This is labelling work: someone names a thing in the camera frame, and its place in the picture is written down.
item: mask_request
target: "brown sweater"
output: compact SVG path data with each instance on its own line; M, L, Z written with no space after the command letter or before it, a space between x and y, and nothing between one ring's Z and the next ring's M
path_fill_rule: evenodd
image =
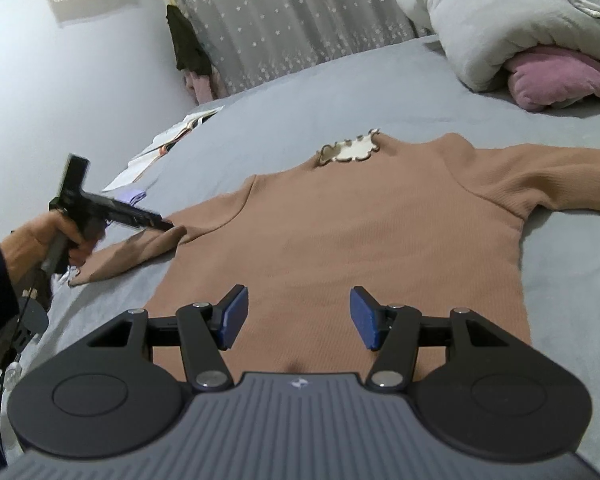
M247 321L224 353L243 371L357 371L374 354L349 316L349 290L428 316L466 306L529 342L520 235L538 205L600 210L600 150L534 144L474 148L457 134L408 144L384 134L364 161L248 178L241 189L173 214L166 233L141 232L95 253L73 285L120 274L177 245L146 305L172 316L249 288ZM183 379L177 349L155 362ZM423 349L417 374L443 363Z

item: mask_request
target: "pink blanket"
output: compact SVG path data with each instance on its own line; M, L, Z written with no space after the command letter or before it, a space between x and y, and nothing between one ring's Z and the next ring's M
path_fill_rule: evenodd
M511 95L529 112L600 97L600 62L581 52L539 45L516 54L504 67L511 72Z

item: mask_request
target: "hand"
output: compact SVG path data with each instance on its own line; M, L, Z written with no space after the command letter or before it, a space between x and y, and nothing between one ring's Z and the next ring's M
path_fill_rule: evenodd
M17 283L36 264L41 263L48 252L49 244L58 232L64 233L78 247L69 250L69 263L81 267L104 237L104 232L85 240L75 223L59 211L44 213L30 220L7 236L0 248L11 283Z

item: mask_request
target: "curtain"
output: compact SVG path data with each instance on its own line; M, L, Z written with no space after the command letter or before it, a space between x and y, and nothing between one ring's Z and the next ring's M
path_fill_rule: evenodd
M176 0L229 93L416 38L395 0Z

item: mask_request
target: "bed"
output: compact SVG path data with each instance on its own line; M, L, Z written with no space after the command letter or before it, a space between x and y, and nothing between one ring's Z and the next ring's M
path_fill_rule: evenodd
M324 144L371 128L409 142L458 132L482 148L522 142L600 148L600 100L531 114L505 91L472 93L452 72L435 36L327 62L221 104L222 111L133 184L147 192L140 206L166 216L231 192L250 174L286 170ZM113 225L103 246L131 232ZM63 285L49 329L22 355L24 371L120 312L142 307L170 257L106 282ZM521 264L534 346L576 374L592 395L593 420L580 452L600 470L600 214L536 210L526 226ZM2 434L13 462L21 450L4 414Z

